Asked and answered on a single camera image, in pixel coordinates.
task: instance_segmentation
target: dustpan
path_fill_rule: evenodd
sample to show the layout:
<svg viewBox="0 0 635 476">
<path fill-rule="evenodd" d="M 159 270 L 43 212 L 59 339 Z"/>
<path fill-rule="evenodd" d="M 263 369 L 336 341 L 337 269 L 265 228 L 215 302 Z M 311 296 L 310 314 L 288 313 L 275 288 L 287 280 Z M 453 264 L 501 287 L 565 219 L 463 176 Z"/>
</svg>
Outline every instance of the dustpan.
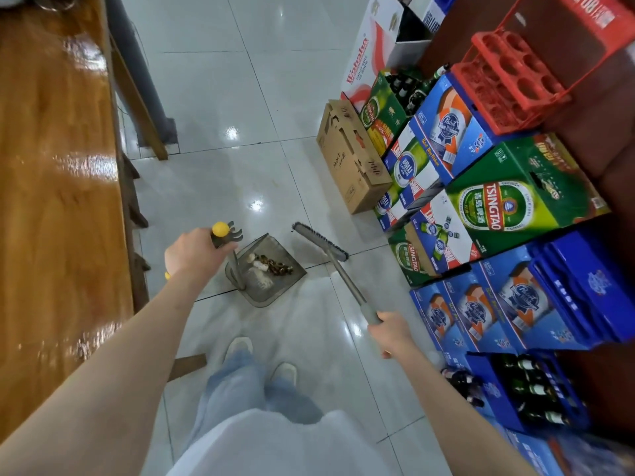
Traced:
<svg viewBox="0 0 635 476">
<path fill-rule="evenodd" d="M 261 285 L 258 284 L 258 280 L 254 277 L 253 266 L 247 262 L 247 257 L 252 253 L 256 255 L 266 255 L 269 259 L 281 262 L 293 268 L 293 273 L 279 276 L 267 273 L 273 281 L 273 285 L 263 289 Z M 236 280 L 237 278 L 234 273 L 236 270 L 239 271 L 239 278 L 244 282 L 244 289 L 241 288 L 241 284 Z M 306 274 L 307 271 L 302 268 L 298 261 L 291 257 L 290 253 L 280 245 L 275 237 L 272 237 L 268 233 L 240 250 L 240 252 L 236 254 L 236 261 L 230 261 L 225 265 L 225 275 L 227 279 L 229 279 L 229 282 L 249 301 L 249 304 L 255 307 L 266 307 L 270 305 Z"/>
</svg>

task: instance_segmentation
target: jeans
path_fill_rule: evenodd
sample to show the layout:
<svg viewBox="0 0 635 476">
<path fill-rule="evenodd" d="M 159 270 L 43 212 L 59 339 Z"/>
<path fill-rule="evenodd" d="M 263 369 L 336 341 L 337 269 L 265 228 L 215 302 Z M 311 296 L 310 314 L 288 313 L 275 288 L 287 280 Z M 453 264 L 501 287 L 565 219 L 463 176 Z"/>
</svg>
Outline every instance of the jeans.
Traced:
<svg viewBox="0 0 635 476">
<path fill-rule="evenodd" d="M 218 424 L 249 409 L 281 413 L 297 424 L 315 424 L 322 418 L 320 408 L 290 381 L 265 377 L 265 367 L 249 351 L 231 354 L 207 381 L 184 451 Z"/>
</svg>

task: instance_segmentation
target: white sneaker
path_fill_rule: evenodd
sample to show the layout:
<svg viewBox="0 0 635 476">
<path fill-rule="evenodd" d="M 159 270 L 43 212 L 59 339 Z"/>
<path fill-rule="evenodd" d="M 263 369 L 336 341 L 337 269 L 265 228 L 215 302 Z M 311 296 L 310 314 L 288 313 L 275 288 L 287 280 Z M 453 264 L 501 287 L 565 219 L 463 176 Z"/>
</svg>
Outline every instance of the white sneaker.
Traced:
<svg viewBox="0 0 635 476">
<path fill-rule="evenodd" d="M 249 337 L 237 337 L 235 338 L 229 347 L 227 348 L 227 352 L 225 354 L 225 360 L 229 356 L 231 356 L 236 351 L 247 350 L 250 354 L 253 354 L 253 344 L 251 344 L 251 339 Z"/>
<path fill-rule="evenodd" d="M 282 362 L 277 368 L 275 368 L 275 371 L 271 376 L 271 380 L 273 381 L 279 377 L 286 379 L 293 384 L 293 387 L 296 387 L 296 384 L 298 383 L 298 368 L 288 362 Z"/>
</svg>

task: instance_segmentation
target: wooden table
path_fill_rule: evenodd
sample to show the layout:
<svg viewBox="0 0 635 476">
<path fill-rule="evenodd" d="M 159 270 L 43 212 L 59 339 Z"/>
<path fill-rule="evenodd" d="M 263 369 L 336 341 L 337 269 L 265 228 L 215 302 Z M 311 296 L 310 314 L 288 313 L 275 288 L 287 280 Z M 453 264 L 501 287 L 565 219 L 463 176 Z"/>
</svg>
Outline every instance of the wooden table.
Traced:
<svg viewBox="0 0 635 476">
<path fill-rule="evenodd" d="M 0 10 L 0 441 L 134 314 L 105 13 Z"/>
</svg>

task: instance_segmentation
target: right hand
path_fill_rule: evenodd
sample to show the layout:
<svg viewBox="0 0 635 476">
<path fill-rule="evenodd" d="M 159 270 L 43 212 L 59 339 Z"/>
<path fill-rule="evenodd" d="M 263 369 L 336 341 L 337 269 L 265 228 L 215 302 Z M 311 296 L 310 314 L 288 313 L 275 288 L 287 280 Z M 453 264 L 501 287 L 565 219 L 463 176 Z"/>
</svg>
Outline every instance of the right hand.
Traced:
<svg viewBox="0 0 635 476">
<path fill-rule="evenodd" d="M 211 229 L 195 228 L 191 232 L 183 233 L 165 251 L 165 268 L 170 276 L 182 270 L 193 270 L 203 277 L 211 279 L 227 254 L 238 247 L 231 242 L 217 249 L 211 241 Z"/>
<path fill-rule="evenodd" d="M 369 325 L 368 331 L 378 342 L 384 359 L 390 359 L 403 348 L 415 345 L 408 322 L 399 312 L 378 312 L 377 316 L 383 323 Z"/>
</svg>

